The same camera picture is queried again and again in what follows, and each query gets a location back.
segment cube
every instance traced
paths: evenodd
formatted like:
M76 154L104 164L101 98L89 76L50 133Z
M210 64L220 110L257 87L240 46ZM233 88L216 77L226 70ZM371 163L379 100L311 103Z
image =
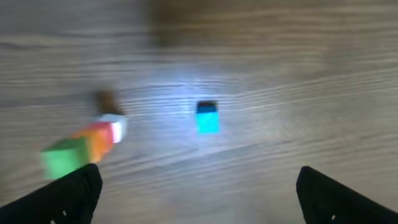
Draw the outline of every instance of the cube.
M88 128L97 129L98 131L103 132L106 142L108 143L105 148L105 152L108 153L113 147L112 124L110 122L94 122Z
M127 133L127 119L120 114L102 114L95 119L96 122L109 122L112 124L113 143L119 143Z
M216 134L220 131L220 118L215 101L202 101L197 106L197 128L201 134Z
M40 153L46 179L58 179L89 163L85 138L63 139Z
M106 133L102 129L86 128L74 135L72 138L86 138L86 148L90 162L99 162L106 152L109 152L109 142Z

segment green block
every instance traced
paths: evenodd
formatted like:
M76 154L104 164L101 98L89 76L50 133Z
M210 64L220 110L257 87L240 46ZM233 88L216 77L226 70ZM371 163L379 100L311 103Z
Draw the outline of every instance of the green block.
M63 139L41 152L45 177L58 179L90 162L86 138Z

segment gray wood surface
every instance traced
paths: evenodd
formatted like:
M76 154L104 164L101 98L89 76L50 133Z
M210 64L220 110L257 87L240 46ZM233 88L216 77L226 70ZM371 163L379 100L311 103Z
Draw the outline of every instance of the gray wood surface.
M398 211L398 2L0 1L0 203L112 86L129 133L93 223L303 223L310 165ZM198 135L198 100L222 132Z

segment stacked colorful blocks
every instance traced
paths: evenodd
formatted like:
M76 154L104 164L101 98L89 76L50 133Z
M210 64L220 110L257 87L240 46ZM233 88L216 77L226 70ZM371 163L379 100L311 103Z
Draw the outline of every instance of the stacked colorful blocks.
M90 162L99 162L126 135L126 117L102 114L88 127L45 149L46 178L58 179Z

